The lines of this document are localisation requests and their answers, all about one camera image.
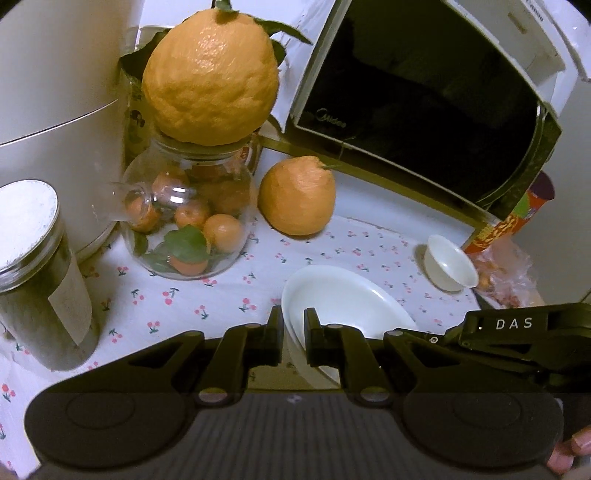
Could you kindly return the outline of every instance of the small white cup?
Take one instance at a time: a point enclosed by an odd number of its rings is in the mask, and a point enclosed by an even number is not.
[[[429,279],[441,290],[453,292],[478,285],[478,272],[472,260],[441,235],[429,237],[424,261]]]

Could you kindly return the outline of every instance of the finger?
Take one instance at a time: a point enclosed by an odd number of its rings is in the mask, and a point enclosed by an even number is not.
[[[573,435],[571,448],[575,455],[591,455],[591,426]]]
[[[574,462],[574,453],[570,449],[570,442],[561,442],[554,447],[547,466],[557,475],[568,472]]]

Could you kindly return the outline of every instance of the green leaf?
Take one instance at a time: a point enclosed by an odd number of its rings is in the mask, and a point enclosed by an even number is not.
[[[148,237],[134,231],[134,256],[141,257],[148,251]]]
[[[199,228],[186,225],[164,235],[164,244],[170,254],[183,263],[200,263],[209,257],[207,240]]]
[[[273,53],[275,53],[277,66],[279,66],[281,65],[281,63],[283,63],[283,60],[285,60],[287,52],[285,51],[285,47],[281,45],[277,40],[271,39],[271,43],[273,43]]]
[[[145,261],[150,269],[156,273],[178,273],[172,265],[168,263],[168,257],[170,253],[164,243],[159,244],[151,252],[148,252],[142,256],[142,260]]]
[[[146,65],[148,64],[148,60],[150,59],[152,52],[168,32],[170,32],[170,28],[165,28],[162,30],[162,32],[156,33],[156,35],[152,37],[152,40],[150,40],[141,49],[133,53],[123,55],[119,59],[119,63],[121,64],[121,68],[123,68],[124,72],[130,77],[136,78],[141,82],[142,78],[144,77],[144,70],[146,69]]]
[[[255,22],[258,23],[263,30],[267,33],[267,35],[275,35],[279,32],[285,32],[288,35],[297,38],[303,43],[307,43],[308,45],[312,45],[312,42],[308,40],[305,36],[302,35],[296,28],[292,27],[291,25],[287,25],[282,22],[276,22],[274,20],[263,20],[262,18],[254,18]]]
[[[232,4],[230,3],[230,0],[216,0],[216,8],[218,10],[221,10],[223,12],[238,12],[238,10],[234,10],[232,8]]]

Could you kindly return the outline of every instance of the tablecloth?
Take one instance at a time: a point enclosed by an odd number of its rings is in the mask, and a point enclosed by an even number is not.
[[[238,261],[215,278],[173,281],[135,263],[115,233],[81,266],[102,327],[92,357],[70,372],[51,372],[27,345],[0,340],[0,461],[20,476],[37,465],[22,424],[28,403],[49,385],[100,367],[187,330],[220,337],[232,326],[265,323],[287,278],[306,265],[331,264],[384,288],[426,332],[443,333],[478,309],[471,291],[448,294],[424,275],[424,245],[358,220],[334,217],[315,238],[291,239],[255,220]]]

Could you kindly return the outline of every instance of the glass jar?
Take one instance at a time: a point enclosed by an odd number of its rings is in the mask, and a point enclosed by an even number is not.
[[[2,187],[0,200],[7,206],[0,212],[0,321],[45,367],[76,368],[95,351],[99,326],[57,194],[41,180],[21,180]]]
[[[254,218],[247,168],[256,135],[202,147],[157,131],[124,174],[122,231],[130,253],[154,274],[194,280],[230,267]]]

